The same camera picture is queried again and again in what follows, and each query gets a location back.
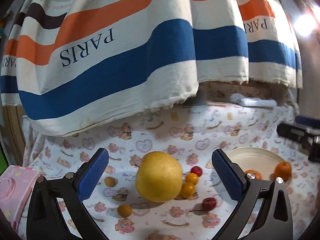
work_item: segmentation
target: blue gripper pad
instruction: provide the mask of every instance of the blue gripper pad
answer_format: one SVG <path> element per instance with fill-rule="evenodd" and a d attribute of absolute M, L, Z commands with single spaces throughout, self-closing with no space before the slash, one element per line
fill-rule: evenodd
<path fill-rule="evenodd" d="M 77 196 L 81 202 L 90 198 L 94 188 L 109 163 L 108 151 L 103 148 L 99 148 L 98 151 L 100 151 L 97 152 L 98 156 L 96 156 L 97 153 L 95 153 L 92 157 L 94 159 L 89 161 L 89 167 L 78 182 Z"/>
<path fill-rule="evenodd" d="M 294 121 L 298 124 L 306 125 L 314 129 L 320 129 L 320 120 L 318 119 L 297 115 Z"/>
<path fill-rule="evenodd" d="M 229 193 L 230 198 L 240 201 L 243 198 L 245 185 L 233 170 L 232 164 L 235 163 L 232 163 L 221 149 L 217 149 L 212 153 L 212 165 Z"/>

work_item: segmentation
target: orange stripe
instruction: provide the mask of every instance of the orange stripe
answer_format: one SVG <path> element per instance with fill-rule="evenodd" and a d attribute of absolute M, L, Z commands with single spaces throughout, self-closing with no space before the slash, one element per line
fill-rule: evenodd
<path fill-rule="evenodd" d="M 7 40 L 3 55 L 15 56 L 17 52 L 18 41 L 14 39 Z"/>
<path fill-rule="evenodd" d="M 146 8 L 151 1 L 121 0 L 101 8 L 71 14 L 62 22 L 56 41 L 52 45 L 40 45 L 26 35 L 20 36 L 17 57 L 23 57 L 36 65 L 47 65 L 55 49 L 135 14 Z"/>
<path fill-rule="evenodd" d="M 256 16 L 269 16 L 275 18 L 273 9 L 265 0 L 250 0 L 243 5 L 239 5 L 239 10 L 243 21 L 248 21 Z"/>

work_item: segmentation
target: white remote control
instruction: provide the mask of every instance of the white remote control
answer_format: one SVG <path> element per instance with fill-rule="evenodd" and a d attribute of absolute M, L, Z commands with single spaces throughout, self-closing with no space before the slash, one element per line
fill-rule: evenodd
<path fill-rule="evenodd" d="M 277 102 L 273 99 L 260 99 L 260 98 L 240 98 L 237 102 L 241 106 L 248 107 L 275 107 Z"/>

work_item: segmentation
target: bright light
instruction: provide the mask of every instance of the bright light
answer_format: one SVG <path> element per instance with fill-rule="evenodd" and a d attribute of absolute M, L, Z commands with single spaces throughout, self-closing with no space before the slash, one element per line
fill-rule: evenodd
<path fill-rule="evenodd" d="M 301 15 L 294 24 L 294 29 L 302 36 L 308 36 L 316 27 L 316 20 L 309 14 Z"/>

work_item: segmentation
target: patterned tablecloth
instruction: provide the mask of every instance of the patterned tablecloth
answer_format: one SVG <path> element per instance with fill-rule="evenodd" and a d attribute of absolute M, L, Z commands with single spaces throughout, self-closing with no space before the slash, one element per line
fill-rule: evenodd
<path fill-rule="evenodd" d="M 231 103 L 209 103 L 206 106 L 175 106 L 170 110 L 121 119 L 72 137 L 48 137 L 29 134 L 25 163 L 39 169 L 48 179 L 75 172 L 99 147 L 109 151 L 110 161 L 90 199 L 84 204 L 97 224 L 112 239 L 206 240 L 218 232 L 236 202 L 231 200 L 211 164 L 217 148 L 226 153 L 237 147 L 268 149 L 292 165 L 292 182 L 288 193 L 292 206 L 294 239 L 297 239 L 314 217 L 319 164 L 311 163 L 297 145 L 279 138 L 276 126 L 292 122 L 290 106 L 273 110 L 245 108 Z M 150 151 L 164 151 L 174 156 L 187 174 L 198 165 L 204 174 L 197 192 L 187 200 L 161 205 L 148 202 L 135 190 L 135 164 Z M 109 188 L 104 178 L 113 176 L 118 184 Z M 208 214 L 191 212 L 206 197 L 215 197 L 217 207 Z M 133 214 L 125 219 L 117 215 L 120 204 L 128 204 Z M 60 209 L 70 230 L 79 235 L 62 200 Z M 247 234 L 259 211 L 258 202 L 242 235 Z M 26 234 L 28 203 L 19 225 L 19 235 Z"/>

